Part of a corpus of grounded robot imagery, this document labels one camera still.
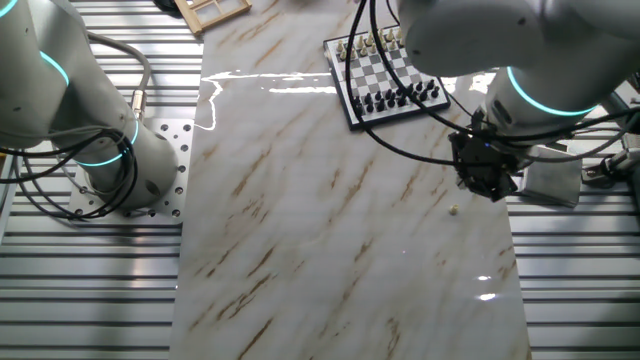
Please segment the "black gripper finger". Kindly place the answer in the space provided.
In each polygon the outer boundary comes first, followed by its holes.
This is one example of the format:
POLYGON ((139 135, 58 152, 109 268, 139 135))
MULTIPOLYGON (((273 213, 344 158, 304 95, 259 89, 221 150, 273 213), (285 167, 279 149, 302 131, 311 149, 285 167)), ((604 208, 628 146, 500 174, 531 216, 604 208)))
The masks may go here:
POLYGON ((492 202, 498 202, 518 190, 518 186, 514 182, 489 183, 485 188, 486 197, 492 202))
POLYGON ((483 192, 482 171, 475 167, 460 167, 456 169, 458 179, 456 180, 460 189, 467 189, 472 193, 481 194, 483 192))

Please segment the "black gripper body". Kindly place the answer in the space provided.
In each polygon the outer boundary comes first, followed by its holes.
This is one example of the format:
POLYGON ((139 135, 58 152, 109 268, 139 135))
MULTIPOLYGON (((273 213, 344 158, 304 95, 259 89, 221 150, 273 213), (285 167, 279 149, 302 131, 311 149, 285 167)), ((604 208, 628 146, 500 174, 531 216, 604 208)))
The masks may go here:
POLYGON ((514 182, 510 172, 515 169, 517 160, 513 155, 498 150, 488 141, 464 133, 450 134, 448 140, 455 170, 460 167, 481 170, 483 186, 514 182))

